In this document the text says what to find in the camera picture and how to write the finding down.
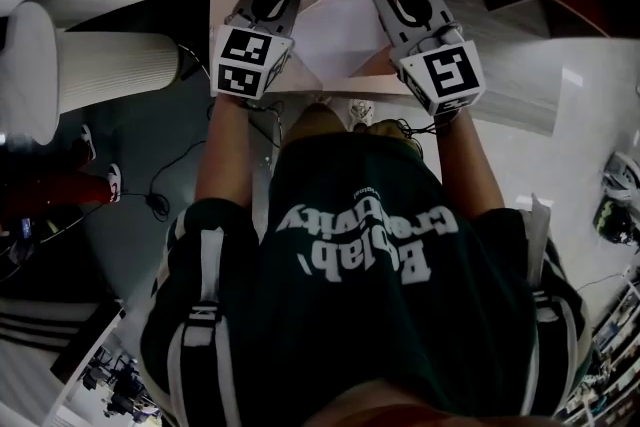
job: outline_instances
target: green t-shirt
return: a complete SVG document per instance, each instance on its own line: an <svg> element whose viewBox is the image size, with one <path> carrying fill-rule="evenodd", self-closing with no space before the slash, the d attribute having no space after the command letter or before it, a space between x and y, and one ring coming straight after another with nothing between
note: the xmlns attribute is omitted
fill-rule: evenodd
<svg viewBox="0 0 640 427"><path fill-rule="evenodd" d="M260 244L250 216L223 200L177 223L142 338L152 395L169 394L167 347L207 299L198 230L209 230L224 232L206 245L222 248L215 304L243 425L300 425L375 379L459 415L519 413L536 318L521 215L469 223L404 142L350 133L292 143Z"/></svg>

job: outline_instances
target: sneaker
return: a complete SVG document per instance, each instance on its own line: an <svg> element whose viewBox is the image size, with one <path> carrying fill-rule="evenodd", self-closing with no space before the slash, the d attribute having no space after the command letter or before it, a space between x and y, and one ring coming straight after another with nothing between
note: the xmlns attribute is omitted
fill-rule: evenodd
<svg viewBox="0 0 640 427"><path fill-rule="evenodd" d="M109 187L111 187L111 203L120 201L120 193L122 191L122 173L117 164L109 165L109 174L107 175L109 180Z"/></svg>
<svg viewBox="0 0 640 427"><path fill-rule="evenodd" d="M88 125L82 125L80 139L89 145L89 160L96 160L96 147L93 145L93 138L91 137L91 130L89 130Z"/></svg>
<svg viewBox="0 0 640 427"><path fill-rule="evenodd" d="M351 116L350 130L361 123L370 127L373 123L373 102L355 98L349 100L349 115Z"/></svg>

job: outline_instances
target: person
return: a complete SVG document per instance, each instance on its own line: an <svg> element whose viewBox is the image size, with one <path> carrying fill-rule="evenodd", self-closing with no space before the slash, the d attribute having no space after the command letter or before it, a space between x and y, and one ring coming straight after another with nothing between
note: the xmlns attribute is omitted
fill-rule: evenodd
<svg viewBox="0 0 640 427"><path fill-rule="evenodd" d="M7 227L20 219L43 215L59 205L119 201L122 174L117 164L109 165L106 178L79 170L96 156L87 125L82 125L80 137L66 152L48 155L6 152L0 174L0 226Z"/></svg>
<svg viewBox="0 0 640 427"><path fill-rule="evenodd" d="M217 97L140 341L169 424L554 423L511 417L553 414L588 366L586 310L557 254L545 238L552 285L532 289L539 230L505 208L466 109L439 119L442 183L373 112L354 101L351 132L324 104L303 112L260 242L248 114Z"/></svg>

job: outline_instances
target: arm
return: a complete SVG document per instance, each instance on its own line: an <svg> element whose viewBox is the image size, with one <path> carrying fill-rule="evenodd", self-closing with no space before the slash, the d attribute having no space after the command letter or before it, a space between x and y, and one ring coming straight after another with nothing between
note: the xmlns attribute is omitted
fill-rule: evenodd
<svg viewBox="0 0 640 427"><path fill-rule="evenodd" d="M442 185L458 212L469 220L504 208L504 200L467 109L438 131Z"/></svg>
<svg viewBox="0 0 640 427"><path fill-rule="evenodd" d="M202 154L196 201L220 198L251 208L249 115L241 99L219 94Z"/></svg>

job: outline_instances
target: red object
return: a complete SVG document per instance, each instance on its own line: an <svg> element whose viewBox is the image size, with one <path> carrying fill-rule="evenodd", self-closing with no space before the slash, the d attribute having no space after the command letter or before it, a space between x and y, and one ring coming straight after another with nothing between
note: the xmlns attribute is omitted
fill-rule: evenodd
<svg viewBox="0 0 640 427"><path fill-rule="evenodd" d="M111 202L106 178L78 171L89 162L91 150L82 139L68 152L29 156L29 169L0 190L0 224L35 217L59 205Z"/></svg>

